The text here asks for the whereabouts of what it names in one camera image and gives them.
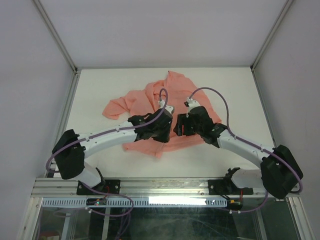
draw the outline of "metal frame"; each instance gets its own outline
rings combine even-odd
[[[26,210],[26,214],[23,218],[23,225],[19,231],[19,240],[31,240],[37,227],[37,221],[40,214],[40,208],[42,204],[42,197],[31,197]]]
[[[266,229],[265,229],[265,224],[264,224],[264,220],[262,218],[262,214],[261,214],[261,210],[258,209],[257,211],[255,211],[255,222],[257,227],[260,229],[260,236],[259,236],[259,240],[267,240],[267,233],[266,233]]]
[[[150,196],[185,196],[197,198],[219,198],[219,195],[209,195],[208,180],[216,178],[119,178],[120,193],[131,198],[147,198]],[[61,178],[37,178],[34,183],[32,198],[83,198],[77,195],[78,182]],[[253,195],[244,198],[263,198],[264,189],[254,188]]]
[[[75,65],[74,61],[72,60],[70,54],[68,53],[64,43],[62,42],[55,26],[53,25],[51,19],[49,18],[47,11],[45,10],[43,4],[40,0],[32,0],[35,8],[38,10],[42,20],[44,21],[44,24],[48,28],[53,40],[55,41],[57,47],[59,48],[60,52],[62,53],[64,59],[69,64],[70,68],[74,73],[77,72],[77,66]]]
[[[301,197],[288,197],[287,201],[290,206],[292,218],[295,220],[295,227],[300,235],[300,239],[316,240]]]
[[[289,12],[291,6],[293,5],[293,3],[295,2],[295,0],[287,0],[283,6],[283,8],[281,9],[278,17],[276,18],[270,32],[268,33],[268,35],[266,36],[266,39],[264,40],[262,47],[258,53],[258,55],[256,56],[253,64],[252,64],[252,71],[254,72],[257,65],[259,64],[261,58],[263,57],[263,55],[265,54],[268,46],[271,43],[271,40],[274,38],[274,36],[277,33],[277,30],[279,29],[282,21],[284,20],[285,16],[287,15],[287,13]]]
[[[77,70],[73,74],[73,78],[69,84],[68,93],[67,93],[65,101],[63,103],[62,115],[61,115],[61,119],[60,119],[60,122],[59,122],[59,125],[57,128],[54,144],[56,144],[58,142],[58,140],[60,139],[60,137],[62,136],[62,134],[66,130],[66,127],[68,124],[68,119],[69,119],[70,112],[71,112],[71,107],[72,107],[72,104],[74,102],[74,98],[76,95],[76,90],[77,90],[80,74],[81,74],[81,70]]]
[[[262,109],[263,109],[263,113],[264,113],[264,116],[265,116],[265,119],[266,119],[266,123],[268,124],[270,135],[271,135],[271,138],[272,138],[272,141],[273,141],[273,145],[276,147],[277,145],[276,145],[276,141],[275,141],[274,131],[273,131],[273,128],[272,128],[272,126],[270,124],[267,106],[266,106],[265,100],[262,97],[262,91],[261,91],[261,88],[260,88],[260,86],[259,86],[259,84],[257,82],[255,71],[252,71],[252,76],[253,76],[254,84],[255,84],[255,87],[256,87],[256,90],[258,92],[259,99],[260,99],[260,102],[261,102],[261,105],[262,105]]]

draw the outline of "black clamp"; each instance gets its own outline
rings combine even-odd
[[[204,106],[197,106],[187,114],[178,114],[173,131],[178,136],[199,134],[205,143],[219,148],[218,138],[227,129],[226,125],[214,123]]]
[[[132,123],[133,126],[148,123],[152,119],[154,119],[160,111],[161,108],[158,109],[155,113],[148,113],[146,115],[134,115],[128,118],[128,122]],[[172,121],[172,115],[167,110],[164,110],[155,122],[147,126],[136,128],[134,130],[134,132],[137,134],[135,141],[153,138],[153,140],[157,142],[168,143],[170,139]]]
[[[240,167],[229,168],[223,179],[208,180],[209,195],[253,195],[254,191],[252,188],[238,188],[232,182],[231,178],[233,174],[239,169]]]

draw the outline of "black joint housing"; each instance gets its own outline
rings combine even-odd
[[[64,146],[77,141],[78,136],[79,135],[75,134],[73,129],[65,131],[54,146],[52,154]],[[80,143],[63,150],[57,156],[55,156],[54,159],[59,168],[61,178],[65,180],[78,176],[85,168],[85,153]]]
[[[303,178],[304,175],[300,167],[286,146],[279,145],[273,149],[273,153],[286,161],[300,179]],[[271,155],[262,159],[260,168],[263,186],[277,199],[284,199],[298,183],[294,174],[283,163]]]
[[[128,122],[131,122],[134,126],[148,123],[159,114],[161,109],[162,108],[158,109],[155,113],[149,113],[144,116],[134,115],[128,119]],[[172,121],[172,115],[167,110],[164,110],[156,121],[134,130],[134,132],[137,134],[135,141],[153,138],[153,140],[157,142],[168,143],[170,140]]]

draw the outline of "white arm segment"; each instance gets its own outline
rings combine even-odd
[[[273,152],[273,148],[270,146],[264,146],[260,143],[257,143],[255,141],[249,140],[250,142],[269,150],[270,152]],[[244,143],[243,141],[240,141],[238,139],[235,139],[230,132],[226,129],[221,134],[220,137],[217,139],[218,145],[222,149],[229,150],[244,159],[250,161],[254,165],[256,165],[258,168],[260,168],[260,164],[262,162],[262,158],[268,157],[269,154]]]
[[[124,123],[104,129],[98,132],[90,132],[90,133],[81,133],[79,134],[79,139],[88,138],[92,135],[105,132],[107,130],[119,129],[123,127],[132,127],[132,123],[125,121]],[[130,130],[120,130],[114,131],[93,139],[88,139],[87,141],[81,142],[81,146],[85,147],[84,150],[84,158],[88,158],[89,156],[110,147],[113,147],[118,144],[132,143],[136,140],[137,134],[135,133],[135,129]],[[90,166],[86,161],[84,161],[84,169],[83,171],[76,177],[72,178],[73,180],[77,180],[87,184],[89,187],[94,187],[101,182],[101,176],[99,175],[97,169]]]
[[[92,135],[102,133],[107,130],[112,130],[115,128],[119,129],[124,127],[132,127],[132,126],[133,125],[131,122],[125,121],[120,125],[110,127],[102,131],[79,134],[78,138],[79,139],[88,138]],[[83,141],[81,142],[81,146],[85,147],[84,158],[86,159],[101,150],[113,147],[118,144],[133,143],[136,140],[136,137],[137,137],[137,134],[135,133],[135,129],[130,129],[130,130],[114,131],[93,139],[88,139],[87,141]]]
[[[263,182],[261,179],[261,170],[260,164],[262,162],[262,158],[268,157],[269,154],[249,145],[243,141],[235,139],[229,131],[226,129],[221,134],[220,137],[217,139],[218,145],[222,149],[229,150],[244,159],[250,161],[254,165],[256,165],[259,169],[239,169],[232,175],[232,182],[236,185],[237,188],[264,188]],[[257,142],[250,140],[250,142],[273,152],[273,148],[270,146],[264,146]]]
[[[78,176],[75,176],[71,179],[85,183],[90,188],[93,188],[101,182],[101,177],[97,169],[90,166],[88,163],[86,163],[86,161],[84,161],[83,171]]]

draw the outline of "white table surface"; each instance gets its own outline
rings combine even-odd
[[[128,113],[121,115],[118,120],[107,119],[102,115],[108,102],[125,96],[130,90],[141,90],[150,82],[165,79],[168,70],[184,74],[197,87],[211,87],[221,92],[229,105],[233,131],[273,146],[256,85],[247,67],[82,70],[66,129],[88,133],[126,121]],[[214,92],[206,90],[205,93],[225,124],[226,109],[223,101]],[[86,161],[98,167],[104,177],[111,178],[222,177],[229,168],[256,168],[230,151],[205,143],[165,152],[160,159],[135,151],[124,151],[121,145],[117,145],[92,155]]]

